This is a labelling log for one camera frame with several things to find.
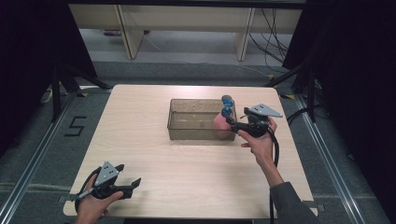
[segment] cabinet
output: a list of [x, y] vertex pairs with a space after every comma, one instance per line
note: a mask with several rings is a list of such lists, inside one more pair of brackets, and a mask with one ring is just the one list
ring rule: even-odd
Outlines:
[[[237, 60], [244, 61], [248, 34], [271, 33], [266, 19], [272, 25], [274, 12], [243, 7], [69, 6], [80, 29], [121, 30], [130, 59], [136, 56], [144, 30], [166, 30], [234, 33]], [[300, 14], [297, 9], [277, 9], [276, 32], [292, 35]]]

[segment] wrist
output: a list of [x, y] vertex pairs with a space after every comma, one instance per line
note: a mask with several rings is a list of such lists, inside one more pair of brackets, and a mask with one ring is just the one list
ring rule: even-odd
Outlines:
[[94, 223], [95, 221], [92, 221], [91, 218], [77, 215], [75, 224], [94, 224]]
[[283, 183], [283, 178], [280, 175], [279, 171], [276, 169], [276, 166], [273, 161], [265, 162], [261, 165], [262, 171], [267, 178], [268, 185], [270, 188]]

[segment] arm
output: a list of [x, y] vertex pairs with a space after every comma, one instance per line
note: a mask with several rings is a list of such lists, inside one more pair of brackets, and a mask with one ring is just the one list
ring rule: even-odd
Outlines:
[[[270, 128], [275, 132], [276, 123], [271, 118], [269, 121]], [[276, 169], [273, 161], [273, 142], [269, 133], [258, 138], [241, 130], [238, 134], [247, 141], [241, 147], [251, 148], [256, 162], [267, 178], [279, 223], [319, 223], [315, 214], [301, 202], [291, 183], [285, 182]]]
[[[96, 176], [97, 175], [93, 175], [91, 177], [85, 190], [92, 186], [93, 180], [96, 178]], [[100, 218], [101, 215], [108, 216], [108, 206], [120, 199], [122, 195], [123, 192], [118, 191], [103, 200], [97, 199], [92, 195], [88, 195], [79, 203], [76, 224], [93, 224]]]

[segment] blue object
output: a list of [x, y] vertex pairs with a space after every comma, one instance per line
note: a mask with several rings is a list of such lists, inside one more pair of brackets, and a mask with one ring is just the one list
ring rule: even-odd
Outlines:
[[233, 113], [233, 98], [229, 95], [223, 95], [221, 97], [221, 101], [223, 102], [224, 107], [221, 109], [221, 115], [224, 118], [229, 118]]

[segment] pink object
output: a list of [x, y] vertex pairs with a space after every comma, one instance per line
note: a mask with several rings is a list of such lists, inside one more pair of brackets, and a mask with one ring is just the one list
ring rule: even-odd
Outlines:
[[230, 136], [231, 132], [226, 132], [231, 130], [230, 124], [227, 123], [226, 119], [218, 113], [218, 115], [213, 119], [213, 126], [216, 130], [216, 135], [221, 138], [227, 138]]

